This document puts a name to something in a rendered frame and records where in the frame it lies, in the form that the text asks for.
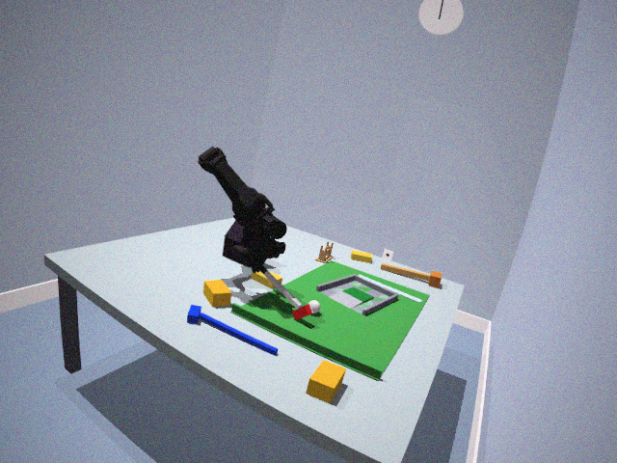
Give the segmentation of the green putting mat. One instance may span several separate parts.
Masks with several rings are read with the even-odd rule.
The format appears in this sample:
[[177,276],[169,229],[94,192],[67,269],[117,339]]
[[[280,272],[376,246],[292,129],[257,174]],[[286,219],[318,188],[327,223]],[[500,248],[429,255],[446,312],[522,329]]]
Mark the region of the green putting mat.
[[[371,300],[367,301],[367,306],[363,306],[365,302],[351,310],[316,291],[317,286],[352,275],[365,276],[422,301],[419,303],[399,294],[397,300],[363,315],[360,310],[371,306]],[[277,288],[242,307],[343,354],[381,368],[382,375],[430,296],[332,260],[283,287],[302,307],[312,300],[318,301],[320,311],[295,320],[292,312],[297,309]]]

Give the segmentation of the blue putter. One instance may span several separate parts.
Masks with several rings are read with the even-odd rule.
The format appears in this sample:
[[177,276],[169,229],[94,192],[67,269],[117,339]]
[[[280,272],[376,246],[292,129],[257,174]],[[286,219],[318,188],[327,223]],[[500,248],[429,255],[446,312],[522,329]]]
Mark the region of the blue putter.
[[227,326],[226,324],[215,320],[214,318],[201,313],[201,306],[195,306],[195,305],[191,305],[190,309],[189,309],[189,313],[187,316],[187,322],[191,322],[191,323],[195,323],[198,324],[199,319],[203,320],[204,322],[215,326],[217,328],[219,328],[220,330],[233,335],[237,338],[239,338],[240,340],[251,344],[265,352],[271,353],[273,355],[276,355],[278,353],[278,348],[271,346],[265,342],[263,342],[262,340],[257,340],[254,339],[248,335],[245,335],[237,330],[235,330],[234,328],[231,328],[229,326]]

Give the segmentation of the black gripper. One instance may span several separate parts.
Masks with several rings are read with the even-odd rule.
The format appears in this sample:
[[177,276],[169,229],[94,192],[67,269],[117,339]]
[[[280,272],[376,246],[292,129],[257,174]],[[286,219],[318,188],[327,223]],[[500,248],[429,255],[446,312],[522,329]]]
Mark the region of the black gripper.
[[262,236],[266,235],[266,238],[270,238],[271,236],[267,234],[265,231],[259,231],[255,228],[251,230],[251,233],[253,234],[252,241],[249,241],[249,245],[251,245],[251,247],[248,247],[244,244],[235,245],[232,248],[232,253],[241,259],[249,259],[251,267],[253,269],[253,273],[256,274],[256,272],[257,273],[259,272],[256,269],[257,262],[263,265],[264,262],[267,260],[267,257],[265,257],[263,252],[257,249],[257,244],[260,238],[262,238]]

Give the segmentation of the orange cube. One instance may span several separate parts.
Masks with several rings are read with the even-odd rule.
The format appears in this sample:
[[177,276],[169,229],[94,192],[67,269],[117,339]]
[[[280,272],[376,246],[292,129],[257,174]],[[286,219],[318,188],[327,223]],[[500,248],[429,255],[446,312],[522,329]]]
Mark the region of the orange cube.
[[204,282],[203,294],[208,303],[213,307],[230,305],[232,292],[222,280]]
[[345,370],[346,368],[323,360],[309,379],[306,394],[331,403],[342,384]]

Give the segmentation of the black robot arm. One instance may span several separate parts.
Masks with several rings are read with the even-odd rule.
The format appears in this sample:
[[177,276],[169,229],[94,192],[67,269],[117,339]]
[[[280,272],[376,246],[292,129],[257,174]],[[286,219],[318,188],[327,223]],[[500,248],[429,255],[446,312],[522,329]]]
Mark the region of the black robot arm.
[[[285,251],[284,242],[276,242],[286,234],[286,224],[273,216],[275,209],[272,203],[255,188],[248,187],[235,173],[226,161],[224,152],[219,148],[206,150],[198,156],[198,163],[205,171],[215,176],[228,198],[232,201],[234,219],[243,227],[242,231],[251,232],[254,228],[264,231],[266,235],[260,238],[257,249],[268,259],[278,258]],[[269,207],[265,207],[267,204]],[[261,249],[262,248],[262,249]]]

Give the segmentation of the orange wooden mallet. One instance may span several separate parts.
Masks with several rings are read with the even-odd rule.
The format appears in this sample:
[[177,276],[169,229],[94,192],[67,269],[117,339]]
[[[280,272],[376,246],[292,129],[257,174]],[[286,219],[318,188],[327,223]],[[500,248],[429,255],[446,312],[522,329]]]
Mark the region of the orange wooden mallet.
[[387,263],[385,264],[382,263],[381,269],[387,270],[389,272],[405,275],[408,277],[412,277],[416,279],[419,278],[419,279],[428,281],[428,285],[432,287],[439,287],[441,283],[441,279],[442,279],[442,273],[433,271],[433,270],[431,271],[430,274],[427,274],[427,273],[423,274],[423,273],[419,273],[413,270],[394,266],[394,265],[387,264]]

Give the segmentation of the white golf ball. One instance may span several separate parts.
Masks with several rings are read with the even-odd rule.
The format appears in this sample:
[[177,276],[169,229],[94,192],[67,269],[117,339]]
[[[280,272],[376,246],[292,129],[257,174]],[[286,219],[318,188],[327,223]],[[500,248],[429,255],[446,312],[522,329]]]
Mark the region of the white golf ball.
[[321,307],[320,307],[320,304],[319,304],[319,302],[318,302],[318,301],[316,301],[316,300],[312,300],[312,301],[310,301],[308,304],[310,304],[310,305],[311,305],[311,308],[312,308],[312,310],[313,310],[313,313],[318,313],[318,312],[320,311],[320,308],[321,308]]

